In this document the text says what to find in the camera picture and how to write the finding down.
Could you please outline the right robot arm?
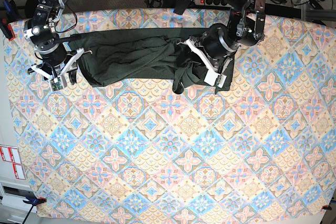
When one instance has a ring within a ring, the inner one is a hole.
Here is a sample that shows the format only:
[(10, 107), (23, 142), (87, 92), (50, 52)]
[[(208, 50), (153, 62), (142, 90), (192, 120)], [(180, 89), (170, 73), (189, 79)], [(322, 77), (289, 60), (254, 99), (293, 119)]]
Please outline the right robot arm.
[(86, 53), (83, 48), (67, 51), (65, 42), (81, 39), (80, 35), (61, 38), (57, 24), (61, 20), (68, 0), (37, 0), (33, 17), (25, 22), (24, 38), (33, 47), (35, 57), (41, 64), (33, 64), (28, 74), (40, 74), (49, 84), (51, 91), (67, 87), (66, 75), (71, 84), (77, 82), (77, 60)]

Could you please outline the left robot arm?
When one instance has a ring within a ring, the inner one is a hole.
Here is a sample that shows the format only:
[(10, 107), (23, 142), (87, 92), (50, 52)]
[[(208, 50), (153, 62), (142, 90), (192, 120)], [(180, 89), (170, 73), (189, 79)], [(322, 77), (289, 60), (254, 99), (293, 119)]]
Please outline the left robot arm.
[(216, 23), (200, 37), (190, 36), (180, 44), (189, 47), (205, 67), (204, 82), (222, 88), (225, 70), (241, 45), (254, 46), (264, 38), (266, 0), (224, 0), (231, 6), (226, 25)]

